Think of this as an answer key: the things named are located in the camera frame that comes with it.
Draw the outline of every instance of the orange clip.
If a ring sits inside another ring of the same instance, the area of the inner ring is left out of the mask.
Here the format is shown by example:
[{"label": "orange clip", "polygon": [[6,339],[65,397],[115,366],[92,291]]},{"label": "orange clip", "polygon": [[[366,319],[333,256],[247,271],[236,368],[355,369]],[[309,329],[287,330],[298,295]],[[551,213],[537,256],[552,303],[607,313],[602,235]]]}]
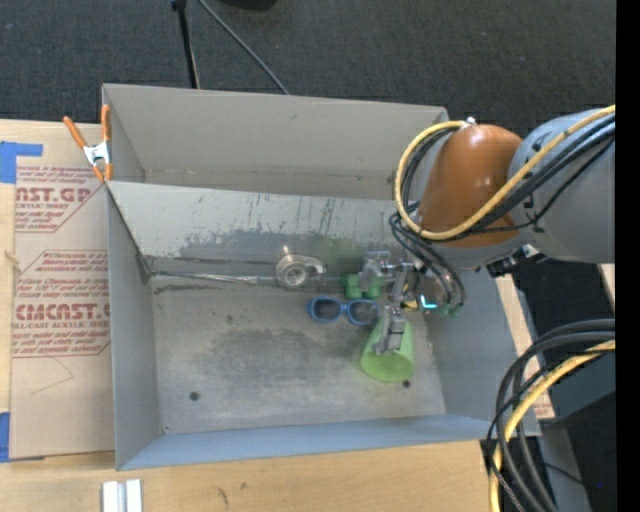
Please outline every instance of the orange clip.
[{"label": "orange clip", "polygon": [[[76,144],[84,152],[87,160],[91,164],[93,173],[101,181],[111,180],[113,177],[113,163],[111,162],[110,146],[111,146],[111,108],[109,105],[102,105],[102,111],[100,113],[100,122],[102,124],[102,142],[95,146],[88,146],[84,137],[78,130],[78,127],[71,120],[70,117],[64,116],[62,122],[66,125],[76,141]],[[100,159],[105,161],[105,174],[102,174],[96,162]]]}]

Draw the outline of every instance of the floor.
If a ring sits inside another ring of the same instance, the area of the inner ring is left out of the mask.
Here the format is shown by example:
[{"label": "floor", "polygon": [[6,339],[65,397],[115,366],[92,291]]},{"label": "floor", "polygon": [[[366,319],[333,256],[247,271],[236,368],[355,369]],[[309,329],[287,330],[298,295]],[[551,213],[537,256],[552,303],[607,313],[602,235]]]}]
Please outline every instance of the floor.
[{"label": "floor", "polygon": [[[612,0],[251,0],[186,2],[200,87],[439,105],[526,136],[546,120],[616,100]],[[0,0],[0,117],[96,122],[102,83],[191,87],[169,0]],[[592,265],[515,273],[542,334],[612,311]],[[615,393],[570,425],[594,512],[617,508]]]}]

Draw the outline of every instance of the blue tape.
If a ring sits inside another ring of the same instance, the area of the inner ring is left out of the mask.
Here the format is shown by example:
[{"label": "blue tape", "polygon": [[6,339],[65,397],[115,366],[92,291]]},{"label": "blue tape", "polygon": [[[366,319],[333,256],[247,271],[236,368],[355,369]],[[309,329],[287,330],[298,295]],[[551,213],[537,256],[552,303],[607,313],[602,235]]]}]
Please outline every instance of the blue tape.
[{"label": "blue tape", "polygon": [[9,462],[9,413],[0,413],[0,462]]},{"label": "blue tape", "polygon": [[19,156],[42,156],[42,144],[0,141],[0,183],[16,182],[16,160]]}]

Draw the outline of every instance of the green cup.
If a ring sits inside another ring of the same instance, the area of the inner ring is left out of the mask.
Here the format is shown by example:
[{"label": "green cup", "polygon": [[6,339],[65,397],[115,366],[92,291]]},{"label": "green cup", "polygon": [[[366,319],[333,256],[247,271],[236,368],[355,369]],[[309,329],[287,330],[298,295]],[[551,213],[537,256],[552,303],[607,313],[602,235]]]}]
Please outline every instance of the green cup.
[{"label": "green cup", "polygon": [[376,354],[373,346],[382,337],[381,318],[371,331],[369,340],[362,351],[360,365],[364,372],[383,382],[402,382],[413,375],[413,330],[407,322],[404,326],[400,348],[388,354]]}]

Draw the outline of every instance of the metal bracket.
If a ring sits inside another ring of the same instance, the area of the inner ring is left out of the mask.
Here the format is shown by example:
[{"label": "metal bracket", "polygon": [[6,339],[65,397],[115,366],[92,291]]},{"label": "metal bracket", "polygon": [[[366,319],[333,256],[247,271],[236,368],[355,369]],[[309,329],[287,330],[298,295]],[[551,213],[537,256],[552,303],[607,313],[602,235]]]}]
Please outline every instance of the metal bracket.
[{"label": "metal bracket", "polygon": [[413,268],[413,264],[401,261],[396,268],[396,279],[393,282],[393,288],[389,294],[389,300],[391,300],[391,302],[400,302],[404,299],[404,285],[407,282],[407,276],[409,275],[409,270]]},{"label": "metal bracket", "polygon": [[361,290],[368,290],[373,285],[375,278],[389,278],[394,265],[389,263],[391,253],[389,251],[365,252],[362,270],[358,273],[358,286]]},{"label": "metal bracket", "polygon": [[380,341],[373,345],[373,350],[378,355],[387,354],[398,350],[402,345],[402,336],[407,319],[397,306],[385,306],[382,319],[382,336]]},{"label": "metal bracket", "polygon": [[142,512],[142,481],[109,481],[102,484],[102,512]]}]

